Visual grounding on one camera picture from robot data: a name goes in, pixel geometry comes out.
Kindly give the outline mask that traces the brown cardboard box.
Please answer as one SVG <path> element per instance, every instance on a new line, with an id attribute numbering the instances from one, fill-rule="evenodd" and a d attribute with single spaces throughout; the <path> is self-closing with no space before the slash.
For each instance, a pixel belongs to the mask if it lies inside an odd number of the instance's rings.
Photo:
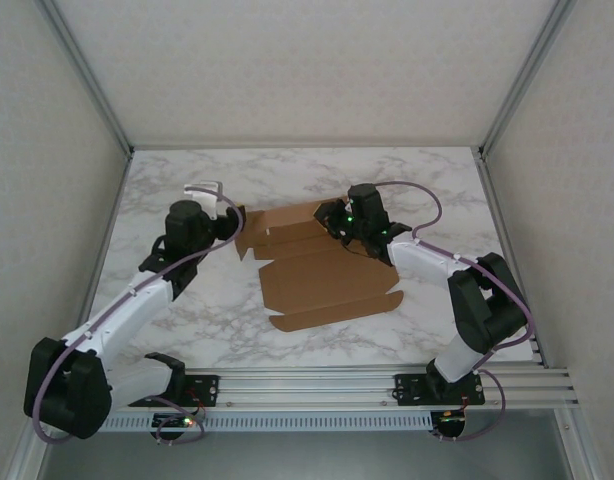
<path id="1" fill-rule="evenodd" d="M 236 239 L 240 257 L 252 251 L 271 324 L 294 332 L 396 310 L 404 292 L 395 268 L 346 250 L 314 213 L 320 200 L 249 211 Z"/>

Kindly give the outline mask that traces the aluminium back rail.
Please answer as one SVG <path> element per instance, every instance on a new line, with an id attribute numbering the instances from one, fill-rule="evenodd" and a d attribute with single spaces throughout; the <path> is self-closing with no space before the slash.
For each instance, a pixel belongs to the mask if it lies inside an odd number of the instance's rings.
<path id="1" fill-rule="evenodd" d="M 178 151 L 178 150 L 244 150 L 244 149 L 348 149 L 348 148 L 477 148 L 467 143 L 359 143 L 359 142 L 262 142 L 235 144 L 135 144 L 134 151 Z"/>

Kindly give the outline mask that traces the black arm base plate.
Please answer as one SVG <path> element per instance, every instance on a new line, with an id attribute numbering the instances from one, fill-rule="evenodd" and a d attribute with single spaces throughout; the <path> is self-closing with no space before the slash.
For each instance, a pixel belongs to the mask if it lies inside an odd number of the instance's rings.
<path id="1" fill-rule="evenodd" d="M 186 374 L 181 387 L 177 387 L 171 400 L 185 408 L 215 407 L 219 393 L 218 375 Z"/>
<path id="2" fill-rule="evenodd" d="M 397 374 L 394 380 L 392 397 L 399 406 L 479 406 L 485 403 L 479 375 L 469 374 L 455 383 L 432 374 Z"/>

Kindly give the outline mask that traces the aluminium mounting rail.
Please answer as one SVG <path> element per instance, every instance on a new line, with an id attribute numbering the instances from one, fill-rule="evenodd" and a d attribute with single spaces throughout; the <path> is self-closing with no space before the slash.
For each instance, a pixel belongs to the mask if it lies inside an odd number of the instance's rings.
<path id="1" fill-rule="evenodd" d="M 500 405 L 504 394 L 512 409 L 563 409 L 579 406 L 572 379 L 565 369 L 544 368 L 536 363 L 494 363 L 486 368 L 503 391 L 487 375 L 481 376 L 485 404 Z M 394 410 L 395 376 L 422 373 L 416 365 L 314 368 L 196 369 L 199 375 L 220 377 L 218 411 L 360 411 Z"/>

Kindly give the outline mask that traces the aluminium frame post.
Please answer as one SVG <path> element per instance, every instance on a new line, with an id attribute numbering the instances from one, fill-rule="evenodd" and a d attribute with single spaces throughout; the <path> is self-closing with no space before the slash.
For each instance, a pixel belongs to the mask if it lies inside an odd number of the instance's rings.
<path id="1" fill-rule="evenodd" d="M 75 69 L 99 116 L 120 148 L 125 162 L 129 163 L 133 159 L 134 147 L 113 111 L 57 0 L 33 0 L 33 2 L 45 18 L 68 61 Z"/>
<path id="2" fill-rule="evenodd" d="M 577 2 L 578 0 L 554 0 L 552 8 L 478 148 L 483 161 L 486 161 L 493 153 L 501 140 Z"/>

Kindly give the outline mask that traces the aluminium lower frame beam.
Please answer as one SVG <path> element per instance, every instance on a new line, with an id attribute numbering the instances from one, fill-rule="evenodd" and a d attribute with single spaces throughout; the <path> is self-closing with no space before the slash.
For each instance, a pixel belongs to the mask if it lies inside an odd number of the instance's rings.
<path id="1" fill-rule="evenodd" d="M 573 480 L 609 480 L 579 409 L 554 410 L 557 430 Z"/>
<path id="2" fill-rule="evenodd" d="M 38 480 L 48 445 L 35 436 L 19 442 L 4 480 Z"/>

